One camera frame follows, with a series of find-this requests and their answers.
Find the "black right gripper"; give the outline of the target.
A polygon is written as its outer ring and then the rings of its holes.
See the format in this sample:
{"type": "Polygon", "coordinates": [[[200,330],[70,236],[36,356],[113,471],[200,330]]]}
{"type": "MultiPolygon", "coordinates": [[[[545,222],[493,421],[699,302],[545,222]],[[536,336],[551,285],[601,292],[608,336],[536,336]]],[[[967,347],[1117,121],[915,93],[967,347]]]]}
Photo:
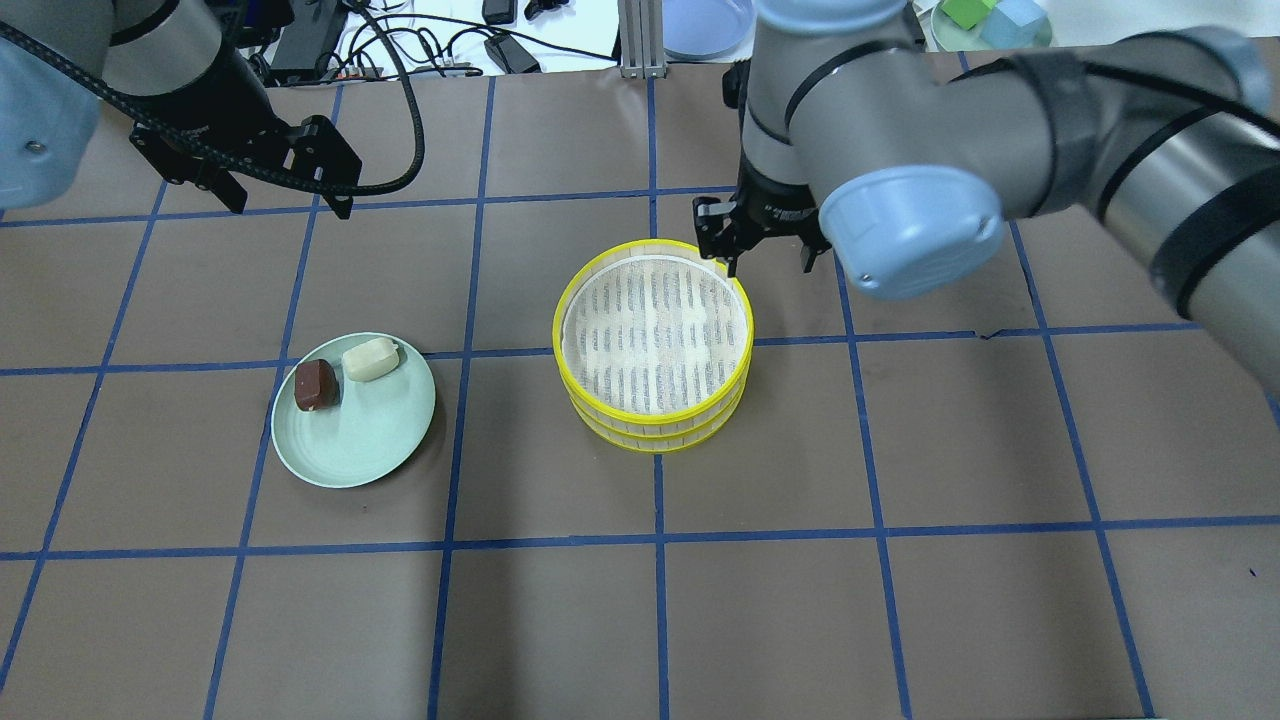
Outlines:
{"type": "Polygon", "coordinates": [[[739,259],[763,240],[797,237],[803,274],[813,272],[817,259],[832,245],[819,223],[818,206],[805,184],[778,182],[753,165],[741,165],[735,192],[722,200],[696,196],[692,225],[698,251],[704,260],[724,261],[726,275],[737,277],[739,259]]]}

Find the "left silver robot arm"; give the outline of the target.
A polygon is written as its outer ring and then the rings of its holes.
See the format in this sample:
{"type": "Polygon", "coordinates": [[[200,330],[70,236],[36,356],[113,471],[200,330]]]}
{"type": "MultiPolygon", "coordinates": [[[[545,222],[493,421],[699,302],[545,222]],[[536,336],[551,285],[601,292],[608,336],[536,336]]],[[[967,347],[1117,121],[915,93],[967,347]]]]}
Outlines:
{"type": "MultiPolygon", "coordinates": [[[[5,1],[3,26],[102,81],[142,111],[132,146],[166,182],[241,213],[239,176],[311,181],[340,218],[362,163],[330,120],[293,126],[205,1],[5,1]]],[[[3,208],[51,202],[73,183],[100,102],[49,61],[3,40],[3,208]]]]}

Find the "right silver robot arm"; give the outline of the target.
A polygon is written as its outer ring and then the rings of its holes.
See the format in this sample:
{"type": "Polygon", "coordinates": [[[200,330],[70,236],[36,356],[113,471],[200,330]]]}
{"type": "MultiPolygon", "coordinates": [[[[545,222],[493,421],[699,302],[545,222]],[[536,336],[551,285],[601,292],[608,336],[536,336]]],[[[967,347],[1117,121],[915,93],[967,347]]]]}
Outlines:
{"type": "Polygon", "coordinates": [[[1084,208],[1175,314],[1277,391],[1277,120],[1258,49],[1230,29],[1015,53],[937,81],[901,1],[762,1],[723,78],[737,188],[694,204],[735,266],[797,236],[861,293],[973,273],[1010,220],[1084,208]]]}

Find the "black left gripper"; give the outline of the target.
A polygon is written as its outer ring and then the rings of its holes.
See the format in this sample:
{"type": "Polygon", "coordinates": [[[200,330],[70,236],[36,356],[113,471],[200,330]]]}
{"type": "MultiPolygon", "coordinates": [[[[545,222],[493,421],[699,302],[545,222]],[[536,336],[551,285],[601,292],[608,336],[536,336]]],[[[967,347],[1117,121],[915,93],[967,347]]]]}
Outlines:
{"type": "MultiPolygon", "coordinates": [[[[237,161],[260,170],[278,170],[298,181],[356,184],[362,161],[334,123],[311,115],[291,126],[265,97],[179,100],[174,96],[142,100],[142,108],[160,120],[200,140],[237,161]]],[[[137,120],[129,135],[134,149],[172,184],[192,183],[210,192],[233,214],[246,209],[248,193],[224,163],[195,155],[137,120]]],[[[328,193],[326,205],[340,220],[351,219],[355,197],[328,193]]]]}

